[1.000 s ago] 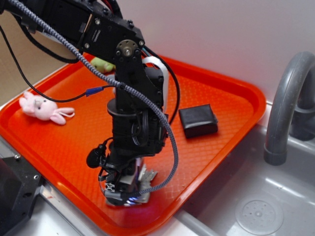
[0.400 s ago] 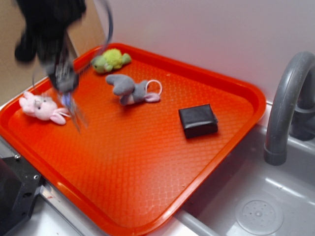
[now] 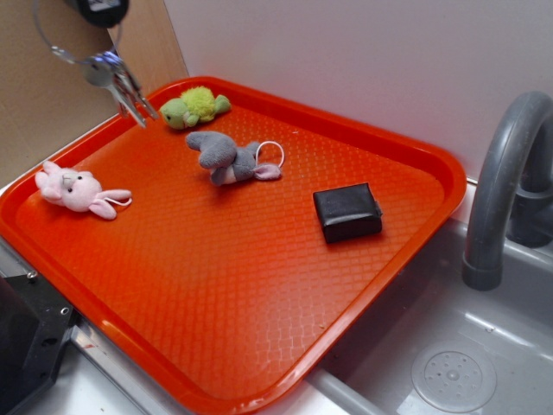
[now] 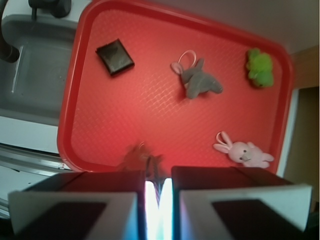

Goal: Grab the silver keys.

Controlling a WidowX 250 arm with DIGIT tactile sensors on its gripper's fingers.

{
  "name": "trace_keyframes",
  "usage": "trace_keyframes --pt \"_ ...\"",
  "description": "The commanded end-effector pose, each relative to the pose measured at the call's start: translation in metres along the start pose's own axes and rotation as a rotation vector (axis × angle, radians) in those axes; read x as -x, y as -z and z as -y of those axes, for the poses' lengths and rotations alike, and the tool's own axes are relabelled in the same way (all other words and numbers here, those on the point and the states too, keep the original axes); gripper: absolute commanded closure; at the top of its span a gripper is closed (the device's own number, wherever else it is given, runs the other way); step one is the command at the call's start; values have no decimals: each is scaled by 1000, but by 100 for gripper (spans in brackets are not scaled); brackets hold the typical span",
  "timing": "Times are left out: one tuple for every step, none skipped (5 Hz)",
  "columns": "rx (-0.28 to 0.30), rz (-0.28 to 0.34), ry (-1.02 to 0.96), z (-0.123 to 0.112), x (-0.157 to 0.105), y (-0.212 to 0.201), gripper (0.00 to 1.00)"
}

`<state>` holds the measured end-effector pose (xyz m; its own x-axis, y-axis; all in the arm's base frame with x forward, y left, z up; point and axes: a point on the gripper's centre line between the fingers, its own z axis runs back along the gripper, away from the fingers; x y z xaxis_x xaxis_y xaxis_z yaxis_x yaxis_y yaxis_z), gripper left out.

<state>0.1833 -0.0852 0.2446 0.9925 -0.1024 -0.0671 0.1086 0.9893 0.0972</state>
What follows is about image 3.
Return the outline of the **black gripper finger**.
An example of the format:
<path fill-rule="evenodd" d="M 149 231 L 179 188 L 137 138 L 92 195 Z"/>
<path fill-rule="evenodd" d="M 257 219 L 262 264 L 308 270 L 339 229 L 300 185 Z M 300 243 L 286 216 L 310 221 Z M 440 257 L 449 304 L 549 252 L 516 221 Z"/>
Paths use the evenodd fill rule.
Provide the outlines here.
<path fill-rule="evenodd" d="M 119 25 L 130 7 L 129 0 L 68 0 L 67 4 L 91 25 L 103 29 Z"/>

